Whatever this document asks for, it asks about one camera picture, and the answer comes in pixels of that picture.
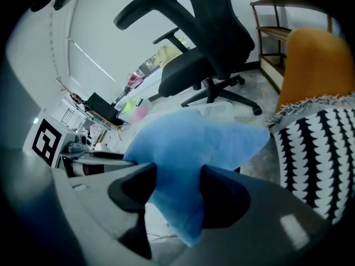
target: fringe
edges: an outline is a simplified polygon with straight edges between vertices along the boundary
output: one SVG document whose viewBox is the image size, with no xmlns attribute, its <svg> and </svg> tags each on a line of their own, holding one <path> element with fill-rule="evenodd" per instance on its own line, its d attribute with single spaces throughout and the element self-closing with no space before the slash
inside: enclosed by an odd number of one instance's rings
<svg viewBox="0 0 355 266">
<path fill-rule="evenodd" d="M 352 92 L 347 96 L 339 97 L 338 95 L 324 95 L 318 98 L 301 100 L 293 104 L 282 105 L 281 111 L 279 111 L 277 114 L 274 114 L 272 118 L 266 121 L 266 125 L 271 127 L 275 124 L 278 124 L 286 115 L 298 114 L 304 110 L 309 109 L 314 104 L 353 108 L 355 107 L 355 92 Z"/>
</svg>

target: green object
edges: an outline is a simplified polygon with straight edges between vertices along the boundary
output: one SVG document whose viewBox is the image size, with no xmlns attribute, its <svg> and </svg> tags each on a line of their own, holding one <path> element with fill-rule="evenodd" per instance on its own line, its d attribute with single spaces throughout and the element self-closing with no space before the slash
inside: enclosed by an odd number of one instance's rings
<svg viewBox="0 0 355 266">
<path fill-rule="evenodd" d="M 129 101 L 126 102 L 126 106 L 124 107 L 122 114 L 123 113 L 129 113 L 134 110 L 135 108 L 135 103 L 137 102 L 138 98 L 133 98 Z"/>
</svg>

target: chair armrest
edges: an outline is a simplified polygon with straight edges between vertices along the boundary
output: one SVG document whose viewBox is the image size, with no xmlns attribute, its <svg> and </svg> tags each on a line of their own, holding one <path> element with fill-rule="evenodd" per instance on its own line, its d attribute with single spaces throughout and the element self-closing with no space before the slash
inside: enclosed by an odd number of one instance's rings
<svg viewBox="0 0 355 266">
<path fill-rule="evenodd" d="M 174 34 L 179 30 L 179 28 L 175 28 L 170 30 L 169 32 L 163 34 L 161 37 L 157 38 L 155 41 L 153 41 L 153 44 L 157 44 L 161 42 L 164 39 L 168 39 L 174 46 L 178 48 L 179 51 L 182 53 L 189 51 L 178 39 Z"/>
<path fill-rule="evenodd" d="M 115 17 L 114 24 L 121 30 L 127 29 L 150 11 L 157 10 L 164 1 L 166 0 L 133 0 Z"/>
</svg>

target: chair seat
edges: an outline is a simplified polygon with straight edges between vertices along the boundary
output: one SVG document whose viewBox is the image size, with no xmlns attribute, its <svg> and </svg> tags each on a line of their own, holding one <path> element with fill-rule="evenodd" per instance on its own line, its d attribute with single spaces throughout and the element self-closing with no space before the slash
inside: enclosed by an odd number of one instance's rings
<svg viewBox="0 0 355 266">
<path fill-rule="evenodd" d="M 159 95 L 168 97 L 188 89 L 197 82 L 215 76 L 211 63 L 197 48 L 176 57 L 163 68 Z"/>
</svg>

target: chair backrest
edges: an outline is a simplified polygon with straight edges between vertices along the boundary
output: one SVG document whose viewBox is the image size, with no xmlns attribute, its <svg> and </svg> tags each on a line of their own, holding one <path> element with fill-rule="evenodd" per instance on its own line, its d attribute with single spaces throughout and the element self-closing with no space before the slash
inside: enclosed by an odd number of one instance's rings
<svg viewBox="0 0 355 266">
<path fill-rule="evenodd" d="M 217 62 L 220 67 L 216 68 L 217 74 L 230 74 L 237 70 L 238 65 L 247 61 L 255 45 L 235 16 L 231 1 L 191 0 L 191 3 L 195 13 L 196 34 L 200 38 L 196 39 L 194 35 L 189 38 L 207 58 Z"/>
</svg>

